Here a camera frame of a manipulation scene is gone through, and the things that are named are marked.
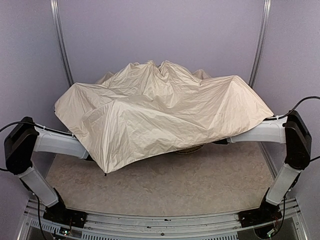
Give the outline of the beige folding umbrella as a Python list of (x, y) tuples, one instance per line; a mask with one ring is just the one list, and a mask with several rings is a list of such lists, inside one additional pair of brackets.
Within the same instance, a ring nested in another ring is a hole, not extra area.
[(54, 108), (106, 174), (242, 134), (274, 115), (241, 77), (212, 78), (169, 61), (131, 63), (98, 84), (77, 82)]

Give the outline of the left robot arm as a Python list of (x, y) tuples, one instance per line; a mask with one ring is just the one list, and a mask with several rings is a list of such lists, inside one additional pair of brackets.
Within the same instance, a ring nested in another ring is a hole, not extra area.
[(31, 117), (3, 126), (3, 132), (13, 127), (3, 142), (5, 167), (0, 170), (17, 176), (47, 207), (64, 205), (59, 193), (46, 181), (33, 162), (33, 155), (58, 154), (85, 160), (88, 151), (73, 133), (37, 124)]

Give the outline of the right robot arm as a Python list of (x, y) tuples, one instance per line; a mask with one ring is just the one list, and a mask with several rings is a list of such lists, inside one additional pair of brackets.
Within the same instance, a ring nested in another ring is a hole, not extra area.
[(274, 206), (280, 204), (311, 161), (312, 137), (296, 110), (265, 120), (247, 132), (227, 138), (226, 142), (261, 142), (280, 151), (282, 166), (265, 195), (265, 202)]

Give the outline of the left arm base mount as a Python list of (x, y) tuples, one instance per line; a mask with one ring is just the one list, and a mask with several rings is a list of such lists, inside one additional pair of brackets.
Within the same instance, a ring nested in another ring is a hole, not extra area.
[(87, 213), (84, 211), (66, 208), (64, 205), (55, 204), (46, 207), (43, 218), (54, 223), (83, 229), (87, 219)]

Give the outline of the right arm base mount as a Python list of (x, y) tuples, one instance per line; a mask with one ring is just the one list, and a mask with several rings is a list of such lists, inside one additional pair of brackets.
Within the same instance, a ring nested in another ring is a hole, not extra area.
[(263, 202), (258, 208), (240, 211), (238, 217), (241, 227), (246, 228), (281, 219), (282, 213), (279, 205)]

